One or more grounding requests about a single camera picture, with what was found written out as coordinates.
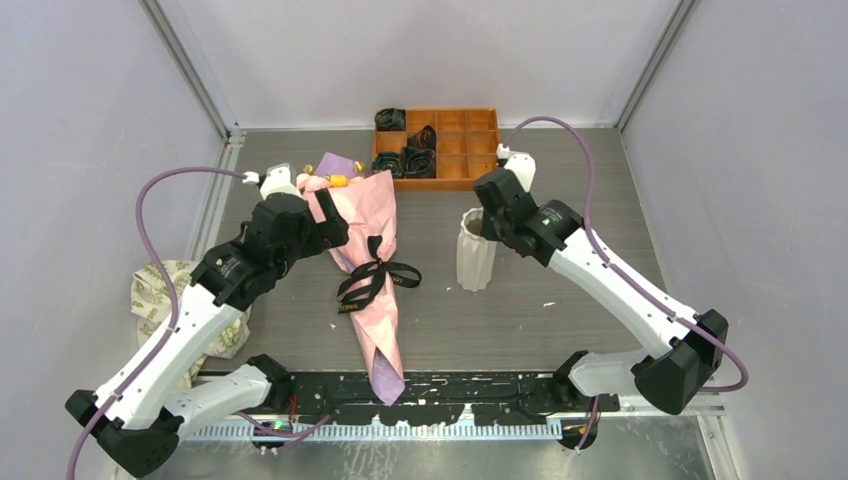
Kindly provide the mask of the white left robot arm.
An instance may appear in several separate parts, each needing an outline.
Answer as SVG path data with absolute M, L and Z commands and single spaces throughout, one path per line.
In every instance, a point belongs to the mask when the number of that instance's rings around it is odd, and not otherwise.
M 205 254 L 177 312 L 133 358 L 97 390 L 69 397 L 67 411 L 128 474 L 155 472 L 187 437 L 230 414 L 256 407 L 277 413 L 290 404 L 291 375 L 266 354 L 186 392 L 174 388 L 218 334 L 296 261 L 347 243 L 348 224 L 329 190 L 314 198 L 321 221 L 298 194 L 273 193 L 260 201 L 239 237 Z

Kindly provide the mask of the white ribbed ceramic vase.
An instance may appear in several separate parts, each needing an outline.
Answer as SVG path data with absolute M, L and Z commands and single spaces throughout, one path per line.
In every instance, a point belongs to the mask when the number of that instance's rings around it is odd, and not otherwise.
M 471 292 L 484 290 L 491 280 L 497 243 L 482 236 L 483 208 L 466 211 L 459 224 L 456 279 Z

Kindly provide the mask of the pink flower bouquet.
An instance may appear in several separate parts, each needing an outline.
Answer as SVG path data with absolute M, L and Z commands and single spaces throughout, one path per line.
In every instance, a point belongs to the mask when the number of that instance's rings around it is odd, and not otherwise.
M 395 288 L 419 283 L 416 270 L 392 260 L 397 250 L 393 177 L 388 171 L 358 173 L 353 160 L 327 152 L 312 174 L 297 176 L 296 186 L 320 221 L 325 216 L 315 193 L 327 188 L 348 225 L 347 243 L 330 250 L 347 274 L 336 294 L 339 313 L 352 320 L 374 394 L 392 405 L 405 389 Z

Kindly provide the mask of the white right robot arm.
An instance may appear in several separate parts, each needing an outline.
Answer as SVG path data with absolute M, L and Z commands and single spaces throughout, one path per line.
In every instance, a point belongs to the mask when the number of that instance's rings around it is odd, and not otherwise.
M 729 323 L 714 309 L 698 313 L 666 296 L 622 261 L 565 203 L 537 205 L 511 170 L 498 168 L 473 183 L 482 205 L 485 239 L 567 278 L 589 293 L 639 342 L 630 352 L 578 351 L 557 371 L 555 396 L 567 410 L 601 395 L 641 395 L 658 410 L 681 413 L 724 357 Z

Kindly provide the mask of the black ribbon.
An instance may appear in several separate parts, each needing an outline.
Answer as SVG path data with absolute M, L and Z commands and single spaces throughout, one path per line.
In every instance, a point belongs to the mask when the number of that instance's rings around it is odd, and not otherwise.
M 354 313 L 368 307 L 382 291 L 387 280 L 403 288 L 416 288 L 423 276 L 415 267 L 402 262 L 384 261 L 378 254 L 383 237 L 369 236 L 368 252 L 371 260 L 355 267 L 343 281 L 336 295 L 338 314 Z

